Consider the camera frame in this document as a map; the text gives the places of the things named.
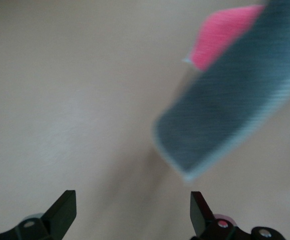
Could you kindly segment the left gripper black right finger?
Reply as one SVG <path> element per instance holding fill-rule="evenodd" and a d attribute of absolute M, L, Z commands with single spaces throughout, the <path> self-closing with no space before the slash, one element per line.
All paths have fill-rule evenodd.
<path fill-rule="evenodd" d="M 192 191 L 190 194 L 190 219 L 195 231 L 193 240 L 285 239 L 277 230 L 264 226 L 256 226 L 250 233 L 244 232 L 232 218 L 214 214 L 199 191 Z"/>

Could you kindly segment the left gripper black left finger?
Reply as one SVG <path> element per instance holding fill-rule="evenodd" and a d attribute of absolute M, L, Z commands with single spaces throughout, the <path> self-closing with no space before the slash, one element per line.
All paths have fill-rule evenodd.
<path fill-rule="evenodd" d="M 77 216 L 76 191 L 66 190 L 41 216 L 0 232 L 0 240 L 61 240 Z"/>

